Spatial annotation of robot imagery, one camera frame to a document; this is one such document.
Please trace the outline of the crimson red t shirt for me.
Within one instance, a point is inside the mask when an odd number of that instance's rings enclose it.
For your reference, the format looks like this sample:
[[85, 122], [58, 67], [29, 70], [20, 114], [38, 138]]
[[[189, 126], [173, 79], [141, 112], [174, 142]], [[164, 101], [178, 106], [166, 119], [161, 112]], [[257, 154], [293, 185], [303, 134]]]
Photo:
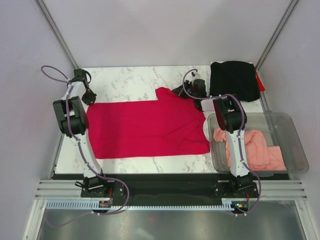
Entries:
[[203, 155], [210, 152], [205, 116], [192, 99], [170, 89], [156, 100], [95, 103], [88, 107], [88, 135], [97, 159]]

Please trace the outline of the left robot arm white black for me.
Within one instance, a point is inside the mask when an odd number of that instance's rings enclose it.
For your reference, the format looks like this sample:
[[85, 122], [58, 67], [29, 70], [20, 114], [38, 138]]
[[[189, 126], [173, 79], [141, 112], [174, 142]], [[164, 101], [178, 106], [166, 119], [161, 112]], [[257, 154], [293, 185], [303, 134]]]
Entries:
[[65, 95], [53, 102], [53, 109], [61, 133], [71, 140], [77, 155], [82, 159], [84, 180], [83, 183], [76, 182], [75, 185], [83, 191], [104, 197], [109, 193], [110, 185], [100, 178], [103, 170], [90, 144], [89, 119], [83, 106], [94, 104], [97, 95], [90, 89], [92, 77], [88, 71], [79, 68], [73, 73], [74, 78], [66, 81]]

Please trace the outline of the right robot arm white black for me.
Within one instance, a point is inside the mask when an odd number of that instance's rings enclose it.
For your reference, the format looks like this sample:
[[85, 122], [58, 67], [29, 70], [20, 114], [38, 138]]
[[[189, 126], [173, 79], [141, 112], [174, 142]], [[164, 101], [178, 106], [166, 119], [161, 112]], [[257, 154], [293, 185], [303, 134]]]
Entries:
[[[195, 100], [198, 106], [200, 101], [207, 100], [205, 88], [205, 81], [202, 79], [183, 80], [182, 85], [173, 89], [172, 92], [181, 98]], [[209, 99], [212, 100], [218, 126], [225, 133], [228, 143], [231, 174], [229, 191], [233, 196], [240, 197], [253, 185], [245, 151], [247, 115], [238, 98], [233, 94], [210, 96]]]

